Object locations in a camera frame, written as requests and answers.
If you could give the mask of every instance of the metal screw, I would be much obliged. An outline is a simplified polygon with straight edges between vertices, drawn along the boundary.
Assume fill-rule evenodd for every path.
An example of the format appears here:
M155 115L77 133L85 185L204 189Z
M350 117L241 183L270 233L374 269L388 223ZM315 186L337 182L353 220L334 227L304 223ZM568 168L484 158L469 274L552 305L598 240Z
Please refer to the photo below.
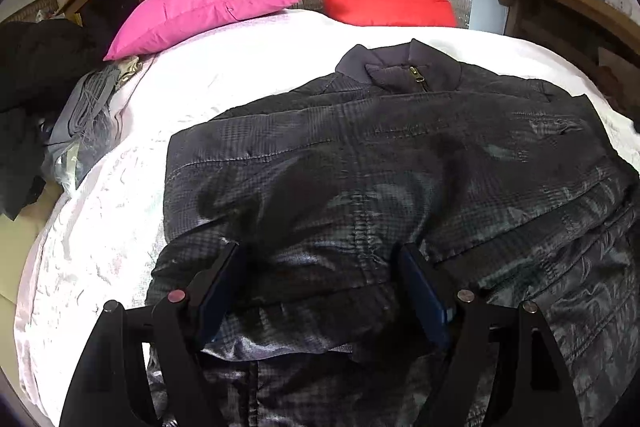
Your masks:
M187 294L184 292L184 290L173 290L172 292L169 292L169 295L167 295L166 298L169 300L169 302L175 304L178 302L182 302L186 296Z
M113 313L118 309L118 301L113 301L113 300L107 301L104 303L104 306L102 307L102 309L107 313Z
M522 309L527 313L536 313L538 311L538 305L533 301L524 301L522 303Z
M460 299L463 302L469 303L475 298L476 296L471 290L460 290L458 292L458 299Z

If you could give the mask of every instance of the white blanket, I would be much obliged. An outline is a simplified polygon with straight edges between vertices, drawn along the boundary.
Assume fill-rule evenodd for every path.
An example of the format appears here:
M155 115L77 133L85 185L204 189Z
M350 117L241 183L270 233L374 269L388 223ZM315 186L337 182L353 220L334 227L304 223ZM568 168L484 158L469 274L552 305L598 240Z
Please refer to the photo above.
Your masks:
M613 146L640 170L631 122L575 67L529 42L458 28L348 26L304 10L196 36L153 59L122 112L121 142L61 205L23 274L15 329L22 385L55 425L104 302L143 305L165 244L162 192L171 135L331 73L356 44L375 48L412 38L496 73L586 93Z

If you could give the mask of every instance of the brass zipper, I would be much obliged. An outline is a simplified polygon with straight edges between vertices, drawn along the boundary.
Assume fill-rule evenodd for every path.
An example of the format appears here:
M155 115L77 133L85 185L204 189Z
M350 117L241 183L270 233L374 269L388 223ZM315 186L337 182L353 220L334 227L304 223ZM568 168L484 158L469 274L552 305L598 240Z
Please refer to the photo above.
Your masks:
M415 81L422 86L422 89L424 89L424 92L427 92L427 86L424 83L424 77L420 74L420 71L418 71L413 66L409 67L409 71L411 71L411 74L414 76Z

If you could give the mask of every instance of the mattress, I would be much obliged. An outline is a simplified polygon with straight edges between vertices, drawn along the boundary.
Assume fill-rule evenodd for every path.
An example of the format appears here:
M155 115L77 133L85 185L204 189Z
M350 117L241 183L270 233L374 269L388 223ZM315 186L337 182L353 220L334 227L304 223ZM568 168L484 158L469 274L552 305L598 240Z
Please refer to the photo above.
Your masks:
M120 143L60 203L20 283L15 336L21 385L55 425L102 305L143 305L164 247L162 192L172 134L228 108L330 73L355 44L415 38L499 74L542 78L586 94L613 147L640 170L640 138L596 87L558 55L530 42L460 28L349 26L285 10L206 32L146 64L121 111Z

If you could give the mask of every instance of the black jacket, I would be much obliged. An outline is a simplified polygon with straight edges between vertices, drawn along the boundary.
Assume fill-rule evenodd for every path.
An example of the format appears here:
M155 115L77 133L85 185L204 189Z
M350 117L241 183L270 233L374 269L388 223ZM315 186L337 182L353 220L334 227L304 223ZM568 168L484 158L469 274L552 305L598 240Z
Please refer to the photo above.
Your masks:
M248 280L200 356L227 420L410 425L440 362L389 263L415 242L489 302L539 304L596 426L636 368L637 215L638 174L587 97L417 41L356 46L172 137L148 302L243 243ZM149 375L169 421L156 360ZM490 384L488 368L471 426Z

